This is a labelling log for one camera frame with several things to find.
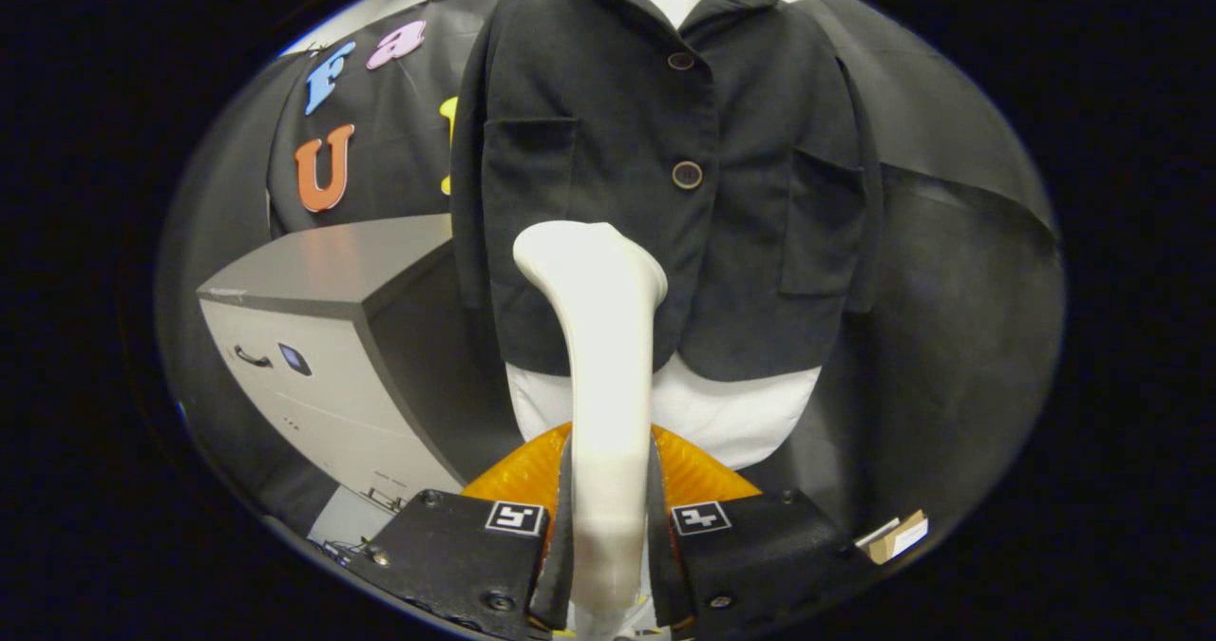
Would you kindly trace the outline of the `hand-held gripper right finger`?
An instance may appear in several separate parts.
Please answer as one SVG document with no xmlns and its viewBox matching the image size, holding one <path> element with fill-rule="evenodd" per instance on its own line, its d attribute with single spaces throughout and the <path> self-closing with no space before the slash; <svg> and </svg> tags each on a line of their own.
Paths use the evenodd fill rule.
<svg viewBox="0 0 1216 641">
<path fill-rule="evenodd" d="M 878 580 L 803 491 L 765 491 L 659 424 L 651 438 L 651 587 L 674 637 L 784 632 Z"/>
</svg>

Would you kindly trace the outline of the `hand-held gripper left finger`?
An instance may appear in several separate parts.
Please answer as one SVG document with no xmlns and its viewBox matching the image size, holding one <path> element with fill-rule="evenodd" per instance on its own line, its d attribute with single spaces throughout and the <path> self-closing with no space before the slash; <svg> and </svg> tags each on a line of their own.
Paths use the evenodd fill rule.
<svg viewBox="0 0 1216 641">
<path fill-rule="evenodd" d="M 547 431 L 462 491 L 413 495 L 348 549 L 348 570 L 412 613 L 495 639 L 551 639 L 572 598 L 570 433 Z"/>
</svg>

